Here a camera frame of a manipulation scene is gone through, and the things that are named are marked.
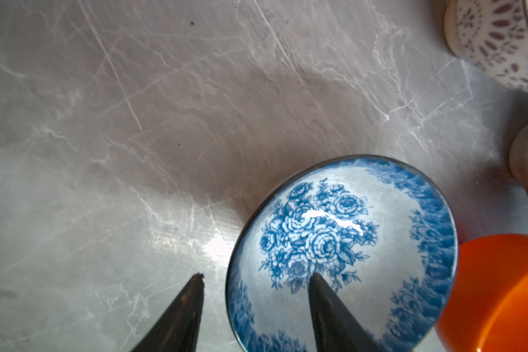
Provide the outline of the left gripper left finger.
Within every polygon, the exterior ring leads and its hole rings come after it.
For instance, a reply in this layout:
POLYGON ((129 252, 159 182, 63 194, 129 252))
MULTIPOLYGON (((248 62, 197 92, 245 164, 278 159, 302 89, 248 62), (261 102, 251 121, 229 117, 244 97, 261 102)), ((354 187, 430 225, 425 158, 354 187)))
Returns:
POLYGON ((204 305, 204 275, 190 278, 133 352, 196 351, 204 305))

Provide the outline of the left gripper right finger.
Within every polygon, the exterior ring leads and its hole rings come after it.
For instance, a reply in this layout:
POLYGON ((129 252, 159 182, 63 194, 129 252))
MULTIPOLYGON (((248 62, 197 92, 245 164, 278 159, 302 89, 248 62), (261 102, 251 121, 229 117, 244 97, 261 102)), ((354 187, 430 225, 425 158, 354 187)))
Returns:
POLYGON ((381 350, 319 273, 313 274, 309 280, 308 296, 319 352, 381 350))

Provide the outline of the orange bowl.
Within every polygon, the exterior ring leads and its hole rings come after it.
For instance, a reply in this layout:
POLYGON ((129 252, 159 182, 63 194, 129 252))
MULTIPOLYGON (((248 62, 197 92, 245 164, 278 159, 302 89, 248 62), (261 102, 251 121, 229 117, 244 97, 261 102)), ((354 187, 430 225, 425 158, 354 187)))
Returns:
POLYGON ((528 351, 528 235, 463 243, 436 332, 447 351, 528 351))

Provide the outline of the white red patterned bowl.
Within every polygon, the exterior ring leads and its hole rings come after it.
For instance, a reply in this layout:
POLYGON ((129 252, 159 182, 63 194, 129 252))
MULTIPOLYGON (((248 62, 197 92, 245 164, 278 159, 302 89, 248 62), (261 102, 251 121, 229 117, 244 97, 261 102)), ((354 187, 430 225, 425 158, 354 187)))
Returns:
POLYGON ((528 93, 528 1, 449 1, 444 36, 457 57, 502 86, 528 93))

